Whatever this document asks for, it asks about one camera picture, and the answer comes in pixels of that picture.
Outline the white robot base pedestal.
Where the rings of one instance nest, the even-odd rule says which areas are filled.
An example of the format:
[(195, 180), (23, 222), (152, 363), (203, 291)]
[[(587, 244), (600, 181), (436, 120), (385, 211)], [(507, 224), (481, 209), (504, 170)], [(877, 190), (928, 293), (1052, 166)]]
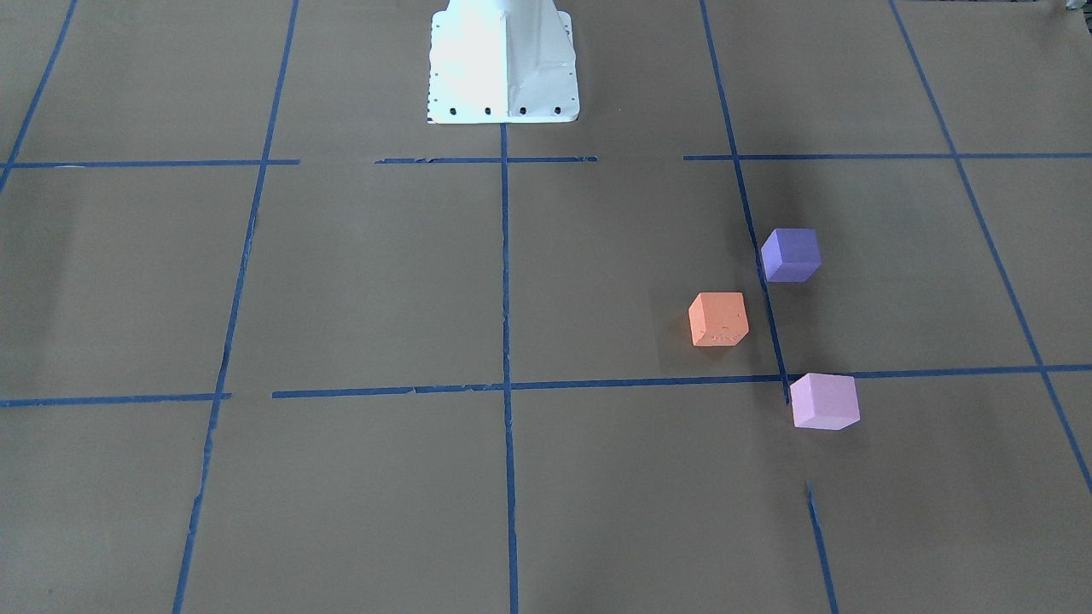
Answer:
[(553, 1), (450, 1), (430, 22), (427, 121), (573, 122), (573, 23)]

